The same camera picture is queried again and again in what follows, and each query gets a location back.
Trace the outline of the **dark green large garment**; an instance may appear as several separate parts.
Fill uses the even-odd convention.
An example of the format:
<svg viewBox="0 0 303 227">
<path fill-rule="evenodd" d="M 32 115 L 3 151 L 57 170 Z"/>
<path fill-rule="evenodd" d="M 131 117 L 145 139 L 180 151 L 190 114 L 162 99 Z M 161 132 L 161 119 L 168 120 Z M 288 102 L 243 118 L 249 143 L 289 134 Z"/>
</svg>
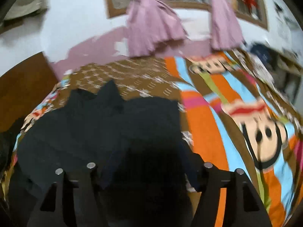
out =
<svg viewBox="0 0 303 227">
<path fill-rule="evenodd" d="M 36 162 L 101 163 L 112 152 L 118 152 L 119 166 L 104 189 L 108 226 L 190 226 L 179 122 L 175 101 L 125 101 L 113 81 L 96 94 L 72 90 L 67 104 L 41 117 L 18 145 L 8 193 L 11 226 L 28 226 L 42 195 L 30 178 Z"/>
</svg>

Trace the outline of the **dark clothes pile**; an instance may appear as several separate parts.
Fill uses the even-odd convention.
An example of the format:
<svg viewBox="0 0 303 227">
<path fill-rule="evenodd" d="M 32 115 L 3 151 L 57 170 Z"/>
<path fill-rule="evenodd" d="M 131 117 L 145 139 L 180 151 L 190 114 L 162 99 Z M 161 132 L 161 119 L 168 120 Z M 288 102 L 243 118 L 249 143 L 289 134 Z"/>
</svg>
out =
<svg viewBox="0 0 303 227">
<path fill-rule="evenodd" d="M 1 173 L 8 169 L 11 163 L 12 151 L 16 142 L 16 137 L 20 133 L 24 123 L 24 117 L 15 120 L 12 126 L 4 132 L 1 132 Z"/>
</svg>

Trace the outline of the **colourful cartoon monkey bedspread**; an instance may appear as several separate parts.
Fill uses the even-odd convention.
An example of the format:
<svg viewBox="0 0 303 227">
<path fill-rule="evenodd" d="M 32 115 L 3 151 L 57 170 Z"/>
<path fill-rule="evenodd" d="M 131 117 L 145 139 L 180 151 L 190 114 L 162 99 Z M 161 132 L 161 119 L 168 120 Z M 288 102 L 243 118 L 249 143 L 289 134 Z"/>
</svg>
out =
<svg viewBox="0 0 303 227">
<path fill-rule="evenodd" d="M 182 139 L 203 161 L 221 170 L 241 168 L 268 213 L 271 226 L 285 226 L 302 203 L 302 117 L 281 94 L 258 78 L 241 50 L 205 58 L 139 58 L 104 66 L 88 64 L 57 83 L 25 119 L 3 171 L 3 193 L 11 226 L 9 186 L 24 135 L 45 114 L 64 107 L 72 90 L 91 93 L 113 81 L 125 100 L 160 97 L 179 110 Z M 188 186 L 192 219 L 200 193 Z"/>
</svg>

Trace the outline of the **wooden headboard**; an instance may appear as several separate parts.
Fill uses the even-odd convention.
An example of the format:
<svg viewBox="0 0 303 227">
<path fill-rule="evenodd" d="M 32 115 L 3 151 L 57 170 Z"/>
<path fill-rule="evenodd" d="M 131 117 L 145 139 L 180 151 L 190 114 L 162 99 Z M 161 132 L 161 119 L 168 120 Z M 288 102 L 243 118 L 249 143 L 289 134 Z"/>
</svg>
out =
<svg viewBox="0 0 303 227">
<path fill-rule="evenodd" d="M 26 117 L 51 92 L 58 80 L 42 52 L 1 76 L 1 131 Z"/>
</svg>

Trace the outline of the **cluttered side shelf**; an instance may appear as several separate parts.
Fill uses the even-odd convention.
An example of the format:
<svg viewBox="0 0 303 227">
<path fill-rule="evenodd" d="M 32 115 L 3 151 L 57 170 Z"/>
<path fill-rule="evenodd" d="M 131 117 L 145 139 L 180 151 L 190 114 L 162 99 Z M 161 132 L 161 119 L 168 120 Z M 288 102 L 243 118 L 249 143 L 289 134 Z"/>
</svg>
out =
<svg viewBox="0 0 303 227">
<path fill-rule="evenodd" d="M 302 79 L 302 66 L 297 62 L 296 54 L 291 52 L 270 48 L 270 55 L 275 87 L 295 105 Z"/>
</svg>

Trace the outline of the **navy blue cap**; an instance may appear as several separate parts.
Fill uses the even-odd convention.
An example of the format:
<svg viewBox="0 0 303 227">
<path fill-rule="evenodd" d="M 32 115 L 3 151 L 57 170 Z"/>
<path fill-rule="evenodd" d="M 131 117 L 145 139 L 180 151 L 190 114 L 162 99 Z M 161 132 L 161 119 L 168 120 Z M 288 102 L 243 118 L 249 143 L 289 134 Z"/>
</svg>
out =
<svg viewBox="0 0 303 227">
<path fill-rule="evenodd" d="M 269 64 L 272 61 L 269 49 L 264 44 L 254 43 L 250 48 L 250 53 L 256 55 L 263 64 Z"/>
</svg>

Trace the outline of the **pink curtain right panel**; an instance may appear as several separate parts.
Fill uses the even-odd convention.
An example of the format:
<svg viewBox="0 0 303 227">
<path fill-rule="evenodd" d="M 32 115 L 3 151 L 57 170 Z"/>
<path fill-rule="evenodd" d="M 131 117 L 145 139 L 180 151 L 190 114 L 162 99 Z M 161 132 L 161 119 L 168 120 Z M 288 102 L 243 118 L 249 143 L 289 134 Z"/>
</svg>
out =
<svg viewBox="0 0 303 227">
<path fill-rule="evenodd" d="M 211 1 L 211 46 L 214 50 L 230 50 L 244 41 L 240 24 L 230 0 Z"/>
</svg>

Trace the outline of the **pink curtain panel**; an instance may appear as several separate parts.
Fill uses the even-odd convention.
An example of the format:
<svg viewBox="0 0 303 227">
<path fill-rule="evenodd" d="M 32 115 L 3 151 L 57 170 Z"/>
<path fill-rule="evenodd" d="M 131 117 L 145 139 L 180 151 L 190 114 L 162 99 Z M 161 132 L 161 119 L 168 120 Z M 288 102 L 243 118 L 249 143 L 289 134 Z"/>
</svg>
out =
<svg viewBox="0 0 303 227">
<path fill-rule="evenodd" d="M 230 0 L 211 1 L 211 46 L 214 50 L 230 50 L 244 41 L 240 24 Z"/>
<path fill-rule="evenodd" d="M 168 41 L 186 39 L 181 19 L 163 0 L 132 0 L 127 15 L 127 45 L 132 58 L 151 55 Z"/>
</svg>

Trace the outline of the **pink curtain left panel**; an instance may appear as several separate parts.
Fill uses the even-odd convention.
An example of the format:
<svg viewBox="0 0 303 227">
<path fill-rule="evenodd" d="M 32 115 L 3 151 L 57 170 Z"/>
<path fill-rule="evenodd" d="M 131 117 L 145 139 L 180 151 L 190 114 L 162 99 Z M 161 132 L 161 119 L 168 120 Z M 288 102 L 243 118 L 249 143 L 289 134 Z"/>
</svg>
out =
<svg viewBox="0 0 303 227">
<path fill-rule="evenodd" d="M 168 41 L 186 39 L 181 19 L 163 0 L 132 0 L 127 15 L 127 45 L 132 58 L 151 55 Z"/>
</svg>

